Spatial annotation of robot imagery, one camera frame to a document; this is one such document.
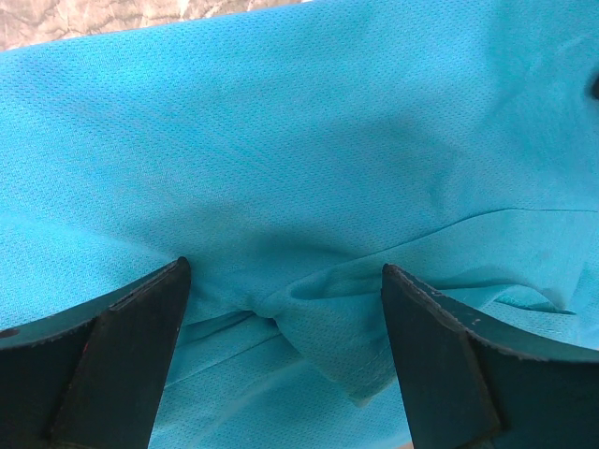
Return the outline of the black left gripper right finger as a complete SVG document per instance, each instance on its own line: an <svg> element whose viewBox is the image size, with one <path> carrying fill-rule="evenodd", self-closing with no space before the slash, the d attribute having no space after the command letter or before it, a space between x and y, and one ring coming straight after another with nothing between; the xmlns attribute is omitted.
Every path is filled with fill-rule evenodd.
<svg viewBox="0 0 599 449"><path fill-rule="evenodd" d="M403 269L381 299L416 448L594 448L598 354L534 335Z"/></svg>

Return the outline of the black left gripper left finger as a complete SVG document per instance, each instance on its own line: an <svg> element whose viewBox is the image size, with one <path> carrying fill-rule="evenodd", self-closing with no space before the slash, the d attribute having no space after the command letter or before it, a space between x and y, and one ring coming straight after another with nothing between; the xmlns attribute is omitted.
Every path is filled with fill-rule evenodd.
<svg viewBox="0 0 599 449"><path fill-rule="evenodd" d="M146 448L191 285L180 257L1 332L4 448Z"/></svg>

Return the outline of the teal t-shirt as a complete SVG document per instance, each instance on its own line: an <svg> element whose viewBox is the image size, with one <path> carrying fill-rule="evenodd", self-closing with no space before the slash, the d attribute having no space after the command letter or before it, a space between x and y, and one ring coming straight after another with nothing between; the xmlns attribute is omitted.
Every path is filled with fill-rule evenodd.
<svg viewBox="0 0 599 449"><path fill-rule="evenodd" d="M1 325L178 257L153 448L408 441L403 267L598 345L594 1L313 1L1 56Z"/></svg>

